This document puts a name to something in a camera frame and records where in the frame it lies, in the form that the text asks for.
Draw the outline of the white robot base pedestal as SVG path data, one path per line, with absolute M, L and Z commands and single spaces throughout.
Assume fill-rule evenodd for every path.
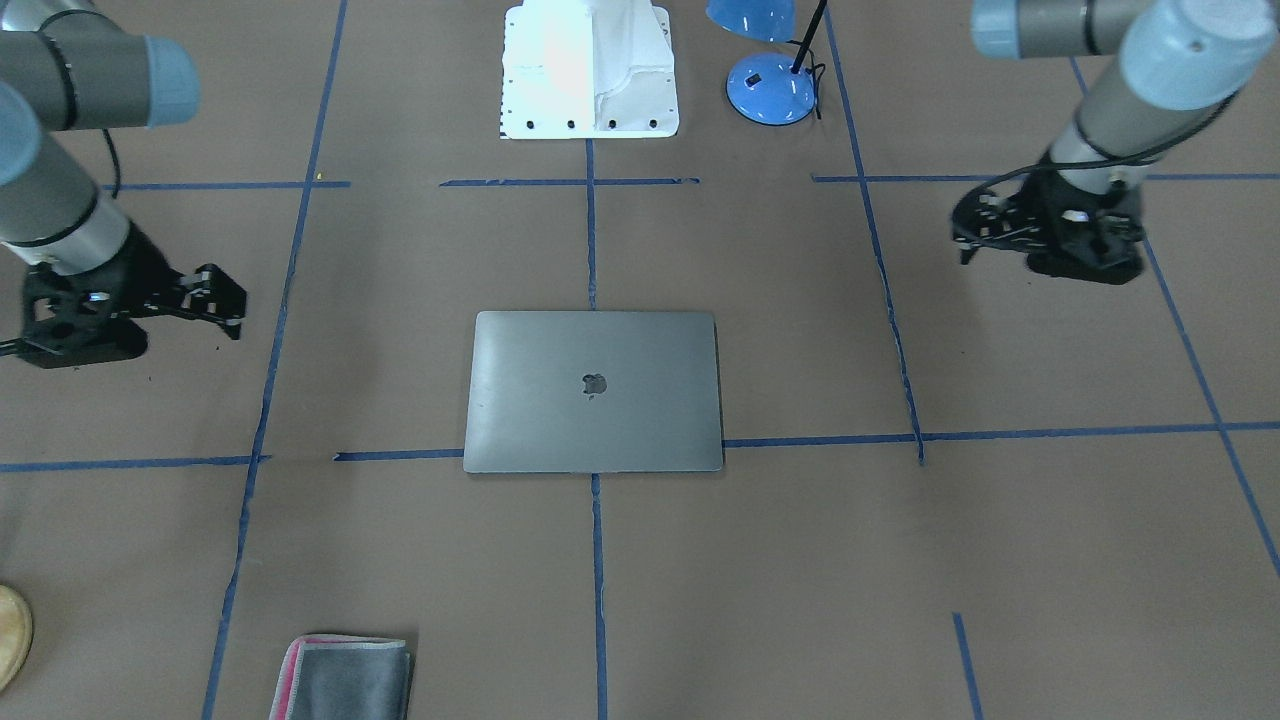
M 499 136 L 669 138 L 680 109 L 669 13 L 652 1 L 521 1 L 503 19 Z

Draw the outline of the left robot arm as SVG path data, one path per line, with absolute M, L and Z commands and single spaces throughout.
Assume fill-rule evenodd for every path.
M 1125 284 L 1146 268 L 1142 186 L 1215 123 L 1277 42 L 1271 1 L 977 1 L 972 41 L 993 59 L 1106 56 L 1029 167 L 955 206 L 959 260 L 1019 252 L 1038 274 Z

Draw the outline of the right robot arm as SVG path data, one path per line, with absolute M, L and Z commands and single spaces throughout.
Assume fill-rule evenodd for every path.
M 221 268 L 174 269 L 58 141 L 61 132 L 191 120 L 201 83 L 178 42 L 133 35 L 92 1 L 5 1 L 3 247 L 27 266 L 3 355 L 42 369 L 142 356 L 140 319 L 206 322 L 238 340 L 248 296 Z

